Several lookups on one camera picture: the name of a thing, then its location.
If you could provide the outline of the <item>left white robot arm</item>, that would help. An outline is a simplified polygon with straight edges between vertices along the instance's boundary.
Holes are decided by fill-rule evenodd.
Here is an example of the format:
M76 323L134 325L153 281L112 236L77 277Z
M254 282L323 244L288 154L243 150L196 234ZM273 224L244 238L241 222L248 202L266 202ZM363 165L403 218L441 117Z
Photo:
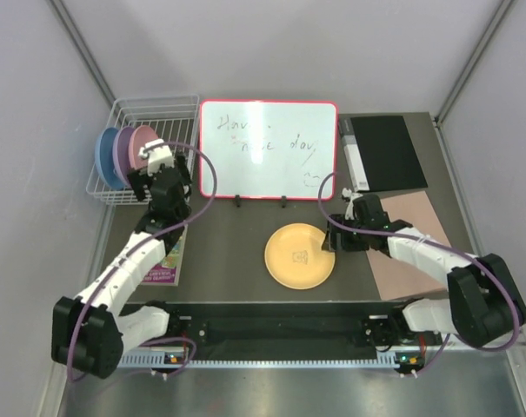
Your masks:
M191 208L186 158L168 146L140 151L146 161L132 169L129 182L139 200L150 198L122 251L103 273L73 298L53 308L51 358L101 379L110 376L122 356L147 341L172 344L181 336L177 311L149 301L123 314L145 276L171 253L182 237Z

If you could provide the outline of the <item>yellow plate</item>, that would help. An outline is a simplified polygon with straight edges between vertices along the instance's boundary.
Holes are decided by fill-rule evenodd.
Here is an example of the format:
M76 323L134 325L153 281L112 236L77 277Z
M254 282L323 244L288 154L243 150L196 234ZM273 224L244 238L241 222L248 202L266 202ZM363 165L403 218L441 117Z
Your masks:
M275 231L264 249L265 266L272 278L295 290L308 290L331 275L336 255L322 249L325 233L306 223L291 223Z

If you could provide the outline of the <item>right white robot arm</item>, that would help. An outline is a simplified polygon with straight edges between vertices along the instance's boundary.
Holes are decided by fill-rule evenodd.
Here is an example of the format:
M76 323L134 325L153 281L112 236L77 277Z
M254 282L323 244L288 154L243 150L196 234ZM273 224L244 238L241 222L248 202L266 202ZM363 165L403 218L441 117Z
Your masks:
M502 257L477 256L441 244L411 223L392 221L377 195L344 189L346 210L327 215L323 249L329 252L374 250L405 263L443 284L445 299L420 298L398 309L390 322L392 337L411 343L421 332L454 334L468 346L503 351L515 344L526 323L526 307Z

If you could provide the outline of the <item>pink plate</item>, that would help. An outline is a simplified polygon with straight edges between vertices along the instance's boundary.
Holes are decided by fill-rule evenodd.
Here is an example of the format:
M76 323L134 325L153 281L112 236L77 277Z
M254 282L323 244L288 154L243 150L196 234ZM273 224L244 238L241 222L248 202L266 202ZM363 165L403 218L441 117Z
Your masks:
M141 169L147 165L147 160L139 155L139 151L141 148L144 148L146 144L158 138L159 135L157 132L148 125L141 125L133 131L128 147L130 166L133 169Z

